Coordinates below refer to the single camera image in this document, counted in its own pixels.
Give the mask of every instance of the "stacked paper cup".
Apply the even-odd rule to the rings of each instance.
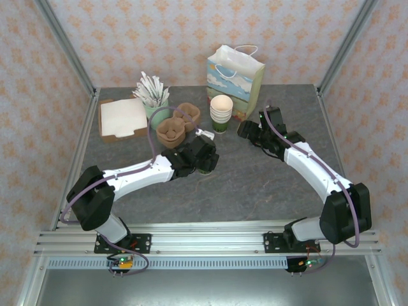
[[[220,94],[212,98],[210,103],[210,115],[212,128],[216,133],[223,134],[228,127],[228,121],[232,116],[233,102],[230,97]]]

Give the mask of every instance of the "paper bag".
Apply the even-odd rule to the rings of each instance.
[[[245,54],[237,51],[240,47],[254,47],[255,51]],[[265,64],[251,55],[257,46],[244,45],[235,49],[222,45],[207,59],[208,101],[220,94],[228,95],[234,102],[232,116],[246,120],[256,107]]]

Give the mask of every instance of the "wall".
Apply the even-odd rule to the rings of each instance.
[[[88,96],[33,0],[0,2],[0,305],[61,197]]]
[[[380,0],[325,102],[347,176],[368,185],[374,226],[408,300],[408,6]]]
[[[92,82],[205,85],[221,45],[255,44],[265,84],[319,84],[363,0],[50,0]]]

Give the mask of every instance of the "table surface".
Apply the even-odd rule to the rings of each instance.
[[[99,100],[127,99],[131,90],[102,89]],[[313,85],[263,85],[250,119],[259,122],[258,109],[268,98],[273,106],[280,107],[288,131],[299,132],[317,155],[340,171]],[[184,102],[196,105],[201,110],[200,127],[212,130],[206,87],[171,87],[170,105]],[[196,171],[186,178],[137,190],[116,201],[112,212],[127,224],[279,220],[320,215],[323,204],[303,177],[238,137],[238,125],[237,120],[231,119],[227,132],[215,136],[220,157],[210,175]],[[153,139],[158,152],[165,149],[155,135]],[[151,156],[147,137],[103,143],[98,111],[94,114],[82,171],[95,164],[101,170],[123,168]]]

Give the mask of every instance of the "cable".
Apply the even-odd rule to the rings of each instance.
[[[322,257],[321,257],[321,254],[320,254],[320,251],[319,251],[317,248],[315,248],[314,246],[310,246],[309,244],[306,245],[306,247],[309,248],[309,250],[307,250],[307,257],[308,257],[308,258],[309,258],[309,255],[310,255],[310,249],[316,251],[317,254],[320,256],[320,258],[322,258]]]
[[[152,116],[150,117],[148,123],[147,123],[147,139],[149,141],[149,145],[150,148],[152,150],[152,160],[149,164],[147,164],[146,166],[136,169],[136,170],[132,170],[132,171],[127,171],[127,172],[122,172],[120,174],[117,175],[117,177],[125,177],[126,175],[132,175],[135,173],[139,173],[142,171],[145,171],[147,169],[149,169],[151,167],[151,165],[154,163],[154,161],[156,160],[156,149],[154,147],[153,141],[152,141],[152,135],[150,134],[150,123],[152,122],[153,117],[160,112],[161,110],[176,110],[180,113],[182,113],[191,123],[193,123],[195,130],[198,130],[198,126],[197,124],[193,121],[193,119],[188,116],[188,114],[186,114],[185,112],[183,112],[181,109],[174,107],[174,106],[164,106],[161,108],[158,108],[157,110],[155,110],[152,114]],[[96,186],[106,182],[107,180],[111,180],[114,179],[116,176],[115,175],[110,175],[109,177],[104,177],[100,180],[97,180],[95,183],[89,185],[88,187],[86,187],[84,190],[82,190],[80,193],[78,193],[64,208],[64,210],[61,213],[60,216],[60,221],[64,224],[78,224],[79,221],[69,221],[69,220],[65,220],[65,215],[68,213],[69,209],[75,204],[75,202],[78,201],[79,198],[81,198],[85,193],[87,193],[88,191],[90,191],[91,189],[94,189]]]
[[[300,274],[300,273],[297,273],[297,274],[298,275],[312,274],[312,273],[316,273],[318,271],[323,270],[324,268],[326,268],[333,261],[335,253],[336,253],[336,246],[333,244],[333,253],[331,254],[330,258],[327,259],[327,261],[325,261],[319,268],[313,269],[311,271],[304,271],[304,272],[302,272],[302,274]]]
[[[110,260],[110,261],[112,261],[112,260],[115,261],[116,260],[116,258],[115,258],[116,255],[120,255],[120,253],[113,253],[113,254],[107,256],[106,259]]]
[[[269,154],[262,146],[259,146],[259,147],[261,148],[262,152],[264,152],[267,156],[279,159],[277,156]]]
[[[286,138],[284,138],[273,126],[273,124],[270,122],[269,116],[268,116],[268,112],[266,110],[267,104],[269,104],[270,100],[266,101],[264,107],[263,107],[263,114],[265,116],[265,119],[269,125],[269,127],[272,129],[272,131],[284,142],[286,142],[288,145],[290,145],[292,148],[295,148],[296,150],[298,150],[299,152],[305,154],[306,156],[308,156],[308,152],[306,150],[303,150],[302,148],[298,147],[297,145],[295,145],[294,143],[290,142],[289,140],[287,140]],[[327,166],[322,163],[318,158],[314,157],[313,155],[310,155],[310,158],[315,161],[320,167],[323,168],[323,170],[329,174],[329,176],[333,179],[336,180],[336,176],[327,168]],[[360,244],[360,229],[358,226],[358,220],[357,220],[357,214],[356,214],[356,209],[354,207],[354,203],[347,191],[347,189],[343,186],[343,184],[338,180],[336,181],[336,184],[339,185],[339,187],[341,188],[341,190],[344,193],[344,196],[347,199],[347,202],[350,206],[350,211],[351,211],[351,215],[353,217],[353,223],[354,223],[354,235],[356,237],[356,241],[354,244],[351,244],[348,241],[344,241],[345,244],[347,244],[350,247],[356,248],[359,246]]]
[[[307,249],[307,258],[306,258],[306,260],[308,260],[308,259],[309,259],[309,256],[310,256],[310,247],[309,247],[308,244],[306,244],[306,249]]]
[[[118,249],[118,250],[120,250],[120,251],[125,251],[125,252],[127,252],[127,253],[137,255],[137,256],[139,256],[139,257],[141,257],[141,258],[143,258],[143,259],[145,260],[146,265],[145,265],[143,268],[141,268],[141,269],[139,269],[139,270],[132,271],[132,272],[125,273],[125,274],[123,274],[122,276],[139,274],[139,273],[142,273],[143,271],[145,271],[145,270],[149,267],[149,260],[148,260],[147,257],[144,256],[142,253],[139,253],[139,252],[136,252],[136,251],[132,251],[132,250],[128,250],[128,249],[124,249],[124,248],[122,248],[122,247],[118,247],[117,245],[111,243],[111,241],[109,241],[109,240],[107,239],[107,237],[105,237],[105,236],[103,236],[103,235],[101,235],[101,237],[102,237],[103,240],[104,240],[108,245],[110,245],[111,247],[114,247],[115,249]],[[116,264],[116,263],[118,263],[118,262],[119,262],[119,259],[118,259],[118,260],[115,260],[115,261],[113,261],[113,262],[111,262],[110,265],[109,265],[109,272],[110,272],[111,274],[113,274],[113,275],[115,275],[115,272],[114,272],[114,270],[112,269],[112,267],[113,267],[114,264]]]

